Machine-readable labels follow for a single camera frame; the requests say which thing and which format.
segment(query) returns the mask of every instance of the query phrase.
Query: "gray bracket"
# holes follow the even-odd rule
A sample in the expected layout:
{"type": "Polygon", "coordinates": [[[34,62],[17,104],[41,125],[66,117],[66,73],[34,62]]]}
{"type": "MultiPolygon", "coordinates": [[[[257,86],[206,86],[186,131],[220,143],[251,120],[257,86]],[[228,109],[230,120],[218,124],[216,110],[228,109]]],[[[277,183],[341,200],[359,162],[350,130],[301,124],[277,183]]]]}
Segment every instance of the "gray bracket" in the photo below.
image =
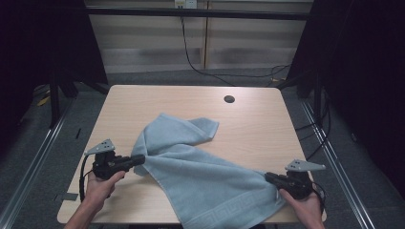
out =
{"type": "Polygon", "coordinates": [[[286,170],[295,172],[306,172],[306,171],[316,171],[316,170],[326,170],[325,165],[315,164],[312,162],[307,162],[304,160],[294,159],[289,165],[287,165],[286,170]]]}
{"type": "Polygon", "coordinates": [[[92,149],[85,151],[84,155],[88,156],[88,155],[95,155],[95,154],[100,154],[100,153],[104,153],[104,152],[109,152],[109,151],[115,150],[115,148],[116,147],[113,145],[113,142],[110,139],[105,139],[103,142],[99,143],[92,149]]]}

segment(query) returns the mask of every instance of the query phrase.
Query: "wooden table top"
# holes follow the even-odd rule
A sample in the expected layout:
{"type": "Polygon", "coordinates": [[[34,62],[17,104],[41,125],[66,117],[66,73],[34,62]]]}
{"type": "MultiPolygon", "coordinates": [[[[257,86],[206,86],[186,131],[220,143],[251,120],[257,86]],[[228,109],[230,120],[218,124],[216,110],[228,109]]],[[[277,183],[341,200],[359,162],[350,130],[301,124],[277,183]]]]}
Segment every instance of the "wooden table top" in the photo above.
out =
{"type": "MultiPolygon", "coordinates": [[[[285,174],[285,166],[293,159],[305,160],[280,91],[268,88],[114,86],[86,150],[110,138],[117,155],[129,156],[144,127],[160,113],[218,121],[214,139],[197,147],[249,169],[285,174]],[[225,102],[227,95],[235,101],[225,102]]],[[[89,156],[86,172],[91,170],[93,161],[93,156],[89,156]]],[[[78,194],[80,166],[81,161],[68,193],[78,194]]],[[[59,222],[66,223],[79,204],[79,198],[64,200],[57,216],[59,222]]],[[[286,205],[265,222],[296,221],[292,208],[286,205]]],[[[179,223],[159,185],[151,176],[140,177],[132,170],[117,183],[93,222],[179,223]]]]}

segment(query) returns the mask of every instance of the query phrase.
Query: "black horizontal bar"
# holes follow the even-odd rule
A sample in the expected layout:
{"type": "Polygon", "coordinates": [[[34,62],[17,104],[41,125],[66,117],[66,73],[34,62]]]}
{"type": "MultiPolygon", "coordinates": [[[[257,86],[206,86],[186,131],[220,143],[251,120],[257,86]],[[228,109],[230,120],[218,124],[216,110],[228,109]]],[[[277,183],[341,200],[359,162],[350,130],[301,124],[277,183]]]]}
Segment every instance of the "black horizontal bar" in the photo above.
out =
{"type": "Polygon", "coordinates": [[[115,8],[115,7],[47,7],[44,10],[57,12],[75,12],[96,15],[142,15],[142,16],[180,16],[180,17],[217,17],[298,20],[309,19],[308,13],[302,12],[269,12],[269,11],[238,11],[238,10],[196,10],[196,9],[160,9],[160,8],[115,8]]]}

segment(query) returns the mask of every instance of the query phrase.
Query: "person's right hand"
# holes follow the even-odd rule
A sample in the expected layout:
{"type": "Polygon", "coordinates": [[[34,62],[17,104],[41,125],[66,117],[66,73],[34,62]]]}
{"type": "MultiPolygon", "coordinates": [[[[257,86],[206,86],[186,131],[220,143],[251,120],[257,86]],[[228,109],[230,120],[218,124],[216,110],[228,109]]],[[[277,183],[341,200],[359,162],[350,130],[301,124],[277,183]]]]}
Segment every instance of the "person's right hand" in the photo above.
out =
{"type": "Polygon", "coordinates": [[[289,192],[284,189],[279,190],[281,196],[294,209],[297,218],[308,229],[324,229],[322,222],[321,203],[315,193],[311,193],[306,199],[294,199],[289,192]]]}

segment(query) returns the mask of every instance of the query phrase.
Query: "light blue towel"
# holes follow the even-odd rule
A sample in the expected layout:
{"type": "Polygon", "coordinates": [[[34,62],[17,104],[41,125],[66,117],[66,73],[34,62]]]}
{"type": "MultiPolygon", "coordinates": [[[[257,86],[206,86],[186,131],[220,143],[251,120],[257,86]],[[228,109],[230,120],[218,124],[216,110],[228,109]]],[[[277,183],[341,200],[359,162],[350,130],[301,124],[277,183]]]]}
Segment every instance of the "light blue towel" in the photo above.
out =
{"type": "Polygon", "coordinates": [[[146,155],[135,172],[148,173],[170,200],[184,229],[250,228],[276,213],[285,201],[249,170],[200,150],[219,123],[161,114],[140,134],[132,155],[146,155]]]}

